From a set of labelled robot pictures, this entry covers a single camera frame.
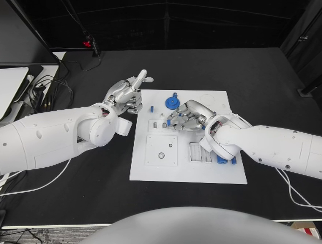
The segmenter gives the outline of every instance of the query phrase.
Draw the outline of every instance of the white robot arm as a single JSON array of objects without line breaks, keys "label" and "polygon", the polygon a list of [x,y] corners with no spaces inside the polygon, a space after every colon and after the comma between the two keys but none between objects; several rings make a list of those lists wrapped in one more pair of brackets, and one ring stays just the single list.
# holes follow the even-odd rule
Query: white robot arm
[{"label": "white robot arm", "polygon": [[49,167],[105,146],[115,133],[126,136],[132,123],[118,115],[139,112],[138,87],[152,81],[142,70],[114,85],[102,103],[34,114],[1,127],[0,175]]},{"label": "white robot arm", "polygon": [[[174,124],[178,117],[184,123]],[[203,104],[190,100],[172,112],[170,128],[196,131],[206,127],[201,147],[226,160],[243,150],[262,164],[322,179],[322,137],[299,131],[252,126],[236,114],[216,114]]]}]

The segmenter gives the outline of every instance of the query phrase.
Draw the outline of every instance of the robotic hand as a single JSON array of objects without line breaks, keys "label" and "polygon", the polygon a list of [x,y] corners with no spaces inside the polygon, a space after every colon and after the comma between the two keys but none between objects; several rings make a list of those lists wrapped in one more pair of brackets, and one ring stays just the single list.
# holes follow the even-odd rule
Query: robotic hand
[{"label": "robotic hand", "polygon": [[[184,122],[175,124],[174,118]],[[252,126],[239,115],[217,115],[194,100],[175,109],[168,119],[170,129],[206,130],[200,145],[223,159],[231,160],[243,150],[257,163],[322,179],[321,136],[270,126]]]},{"label": "robotic hand", "polygon": [[34,114],[1,127],[0,175],[49,167],[106,145],[115,133],[126,136],[132,123],[118,115],[139,112],[138,88],[152,81],[142,70],[112,86],[102,103]]}]

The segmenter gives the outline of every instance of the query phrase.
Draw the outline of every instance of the black tabletop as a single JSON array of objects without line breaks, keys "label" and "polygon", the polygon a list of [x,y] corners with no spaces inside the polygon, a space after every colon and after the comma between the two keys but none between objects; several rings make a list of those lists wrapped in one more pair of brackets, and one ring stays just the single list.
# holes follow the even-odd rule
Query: black tabletop
[{"label": "black tabletop", "polygon": [[[89,68],[91,52],[70,52]],[[108,51],[101,66],[88,72],[67,64],[75,92],[72,107],[101,102],[109,87],[148,70],[154,83],[142,89],[227,91],[230,108],[252,125],[293,129],[322,136],[322,113],[312,98],[300,98],[303,84],[277,48]],[[56,109],[69,102],[60,88]],[[175,206],[207,206],[247,212],[270,220],[322,219],[322,213],[293,204],[276,170],[242,152],[247,185],[129,181],[137,116],[128,137],[72,159],[59,179],[42,190],[9,196],[4,226],[109,224],[144,211]],[[65,163],[30,170],[14,190],[44,185]],[[292,184],[311,203],[322,205],[322,180],[289,173]]]}]

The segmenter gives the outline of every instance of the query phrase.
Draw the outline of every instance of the small blue block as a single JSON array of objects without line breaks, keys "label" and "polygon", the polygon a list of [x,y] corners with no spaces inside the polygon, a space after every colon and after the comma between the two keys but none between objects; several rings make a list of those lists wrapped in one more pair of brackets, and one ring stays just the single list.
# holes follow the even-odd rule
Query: small blue block
[{"label": "small blue block", "polygon": [[219,164],[226,164],[229,161],[226,159],[223,159],[219,155],[217,155],[217,163]]},{"label": "small blue block", "polygon": [[231,164],[236,164],[236,157],[231,159]]}]

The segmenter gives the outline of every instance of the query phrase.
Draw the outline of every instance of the blue plastic part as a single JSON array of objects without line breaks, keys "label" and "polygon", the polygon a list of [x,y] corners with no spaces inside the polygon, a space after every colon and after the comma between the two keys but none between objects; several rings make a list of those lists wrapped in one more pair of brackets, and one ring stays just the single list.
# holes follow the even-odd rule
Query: blue plastic part
[{"label": "blue plastic part", "polygon": [[172,94],[170,98],[167,98],[165,105],[168,109],[177,109],[181,105],[181,102],[177,98],[177,93]]},{"label": "blue plastic part", "polygon": [[231,159],[231,164],[236,164],[236,157]]},{"label": "blue plastic part", "polygon": [[226,159],[223,159],[219,155],[217,155],[217,163],[219,164],[226,164],[229,161]]}]

